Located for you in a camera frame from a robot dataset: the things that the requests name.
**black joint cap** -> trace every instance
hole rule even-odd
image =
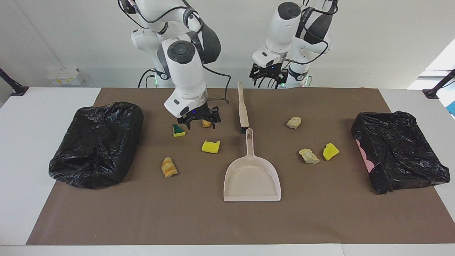
[[[283,20],[290,20],[300,15],[300,7],[293,2],[284,2],[278,6],[278,14]]]
[[[188,41],[177,41],[167,49],[169,58],[179,64],[188,64],[193,60],[196,49]]]

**blue object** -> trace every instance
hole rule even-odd
[[[447,110],[455,116],[455,101],[452,102],[449,106],[447,106]]]

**dustpan handle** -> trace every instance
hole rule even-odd
[[[247,138],[247,156],[254,156],[254,144],[253,144],[253,130],[247,129],[246,131]]]

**white table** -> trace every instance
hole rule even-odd
[[[54,185],[49,160],[77,109],[93,105],[99,88],[30,88],[0,108],[0,255],[455,255],[445,245],[25,246]],[[455,170],[455,120],[420,91],[380,90],[391,111],[413,114],[441,162]],[[436,186],[452,218],[455,184]]]

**black garbage bag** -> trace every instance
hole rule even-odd
[[[54,158],[49,176],[96,189],[120,183],[136,153],[144,115],[128,102],[79,109]]]
[[[438,160],[409,113],[361,112],[351,133],[364,151],[369,179],[378,193],[450,181],[449,169]]]

